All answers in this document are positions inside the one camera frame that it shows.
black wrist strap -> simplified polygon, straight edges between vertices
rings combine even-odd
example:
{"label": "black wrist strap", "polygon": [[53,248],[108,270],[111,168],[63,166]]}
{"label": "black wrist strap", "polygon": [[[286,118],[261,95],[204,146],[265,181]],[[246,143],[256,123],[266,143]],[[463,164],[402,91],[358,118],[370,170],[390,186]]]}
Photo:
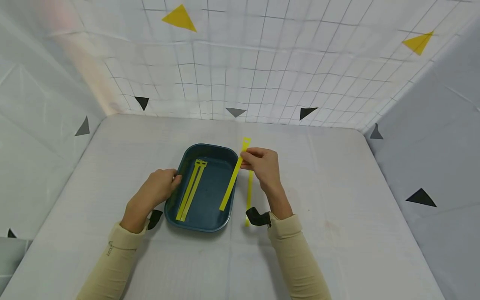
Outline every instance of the black wrist strap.
{"label": "black wrist strap", "polygon": [[152,215],[150,216],[150,223],[148,223],[147,230],[155,228],[156,224],[160,221],[160,217],[163,215],[163,212],[159,210],[153,210]]}
{"label": "black wrist strap", "polygon": [[268,225],[270,227],[272,225],[269,212],[259,214],[258,210],[255,207],[252,207],[247,210],[246,214],[250,223],[255,226]]}

yellow strap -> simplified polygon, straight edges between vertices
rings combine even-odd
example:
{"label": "yellow strap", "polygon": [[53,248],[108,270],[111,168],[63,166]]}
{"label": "yellow strap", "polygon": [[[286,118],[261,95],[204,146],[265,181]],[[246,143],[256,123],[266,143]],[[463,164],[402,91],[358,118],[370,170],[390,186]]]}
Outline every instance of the yellow strap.
{"label": "yellow strap", "polygon": [[[250,145],[250,141],[251,141],[251,139],[249,139],[247,137],[243,137],[243,143],[242,143],[242,147],[241,147],[242,151],[247,150],[248,146]],[[230,182],[228,183],[227,191],[225,192],[225,196],[223,196],[222,204],[220,205],[220,210],[221,211],[224,211],[225,206],[227,206],[228,199],[230,198],[230,194],[232,194],[233,185],[235,184],[235,180],[237,179],[237,175],[239,173],[242,161],[243,161],[243,158],[241,158],[241,156],[239,156],[239,159],[237,160],[237,164],[235,165],[235,168],[233,169],[233,173],[232,173],[232,177],[230,178]]]}
{"label": "yellow strap", "polygon": [[[248,172],[248,189],[247,189],[247,210],[252,207],[252,187],[253,187],[253,171]],[[245,215],[245,226],[250,226],[250,220]]]}
{"label": "yellow strap", "polygon": [[181,222],[185,222],[185,219],[187,217],[188,210],[190,209],[190,205],[192,204],[193,197],[195,196],[195,192],[197,192],[197,187],[198,184],[200,183],[200,178],[202,178],[202,174],[204,172],[204,169],[207,165],[206,161],[200,161],[200,170],[198,171],[197,179],[195,179],[195,184],[193,185],[192,191],[190,192],[190,196],[188,196],[188,201],[187,205],[185,206],[185,209],[183,210],[183,213],[181,215]]}
{"label": "yellow strap", "polygon": [[185,194],[183,194],[183,199],[180,203],[180,208],[177,212],[177,217],[175,220],[179,221],[181,218],[181,215],[183,213],[183,209],[185,208],[185,205],[187,204],[187,199],[188,196],[190,195],[190,190],[192,189],[193,183],[195,182],[195,176],[197,175],[198,168],[200,167],[200,160],[197,159],[195,160],[195,167],[193,168],[193,173],[190,176],[190,181],[188,182],[187,189],[185,190]]}

hand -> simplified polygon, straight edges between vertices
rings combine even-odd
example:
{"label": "hand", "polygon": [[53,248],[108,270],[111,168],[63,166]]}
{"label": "hand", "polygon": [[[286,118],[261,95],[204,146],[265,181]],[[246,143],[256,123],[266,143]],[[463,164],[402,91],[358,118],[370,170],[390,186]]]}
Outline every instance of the hand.
{"label": "hand", "polygon": [[247,151],[240,153],[240,156],[243,158],[240,168],[255,172],[272,213],[280,220],[293,215],[280,182],[278,154],[270,149],[248,148]]}
{"label": "hand", "polygon": [[255,172],[260,187],[267,191],[282,187],[280,182],[280,168],[278,166],[278,154],[270,149],[248,148],[240,153],[243,162],[240,168]]}
{"label": "hand", "polygon": [[141,232],[148,214],[155,206],[168,199],[180,182],[181,175],[177,175],[175,169],[158,169],[150,174],[128,202],[120,226],[132,233]]}

wrist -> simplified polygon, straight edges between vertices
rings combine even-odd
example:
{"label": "wrist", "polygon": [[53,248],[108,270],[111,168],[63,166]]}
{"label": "wrist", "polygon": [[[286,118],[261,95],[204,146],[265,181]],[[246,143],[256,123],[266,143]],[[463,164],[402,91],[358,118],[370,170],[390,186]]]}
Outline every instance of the wrist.
{"label": "wrist", "polygon": [[152,210],[132,200],[128,202],[125,208],[120,226],[131,233],[140,233],[144,229],[147,216]]}
{"label": "wrist", "polygon": [[265,192],[270,206],[270,211],[280,220],[293,216],[292,207],[288,202],[285,190],[280,185],[274,190]]}

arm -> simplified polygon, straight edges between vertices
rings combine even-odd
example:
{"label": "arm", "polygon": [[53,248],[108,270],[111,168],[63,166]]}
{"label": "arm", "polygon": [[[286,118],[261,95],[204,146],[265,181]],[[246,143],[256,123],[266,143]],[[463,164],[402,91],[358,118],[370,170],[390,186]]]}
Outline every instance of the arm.
{"label": "arm", "polygon": [[241,153],[243,169],[253,170],[270,205],[268,237],[275,249],[283,279],[293,300],[331,300],[330,291],[302,233],[280,182],[275,151],[249,148]]}
{"label": "arm", "polygon": [[135,252],[146,232],[147,216],[180,184],[181,176],[176,174],[174,169],[155,171],[128,202],[122,221],[113,227],[108,245],[77,300],[120,299],[130,276]]}

